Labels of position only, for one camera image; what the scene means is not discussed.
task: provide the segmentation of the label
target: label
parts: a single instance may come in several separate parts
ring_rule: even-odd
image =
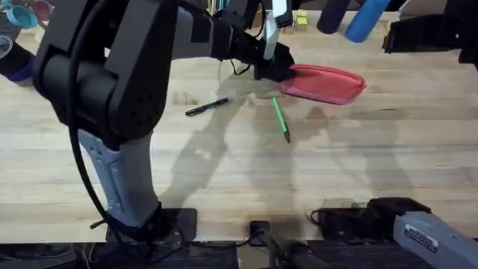
[[[0,36],[0,59],[12,49],[13,41],[7,36]]]
[[[438,246],[440,245],[437,240],[431,238],[430,236],[426,235],[424,232],[420,231],[419,229],[413,227],[410,224],[405,225],[405,236],[412,239],[413,241],[416,241],[417,243],[433,251],[434,253],[437,252]]]

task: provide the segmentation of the red pouch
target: red pouch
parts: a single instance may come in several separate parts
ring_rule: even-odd
[[[297,75],[281,83],[282,93],[290,96],[345,105],[367,86],[360,75],[332,67],[294,64],[291,69]]]

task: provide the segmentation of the blue cylinder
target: blue cylinder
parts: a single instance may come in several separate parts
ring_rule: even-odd
[[[345,32],[348,40],[361,43],[377,24],[390,0],[366,0]]]

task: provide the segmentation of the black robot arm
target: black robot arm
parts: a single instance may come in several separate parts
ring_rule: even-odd
[[[265,60],[265,42],[244,32],[258,3],[232,0],[216,16],[174,0],[75,0],[55,8],[34,63],[34,85],[69,127],[83,183],[117,239],[152,240],[162,217],[149,142],[163,114],[173,59],[234,58],[252,64],[257,79],[294,75],[287,46],[278,43]],[[106,210],[78,142],[93,161]]]

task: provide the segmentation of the wood grain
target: wood grain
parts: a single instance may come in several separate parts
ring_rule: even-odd
[[[155,190],[164,207],[199,211],[198,239],[246,237],[269,220],[297,238],[316,238],[305,216],[321,206],[372,197],[413,197],[451,226],[478,237],[478,74],[457,52],[386,55],[387,13],[362,44],[315,30],[282,35],[298,63],[362,75],[354,103],[280,96],[277,85],[233,76],[229,63],[173,62],[165,114],[152,139]],[[353,17],[348,13],[341,27]],[[34,51],[34,31],[19,43]],[[0,80],[0,242],[102,241],[65,126],[31,87]],[[234,101],[188,118],[197,104]],[[286,144],[270,97],[291,130]],[[96,190],[104,199],[91,163]]]

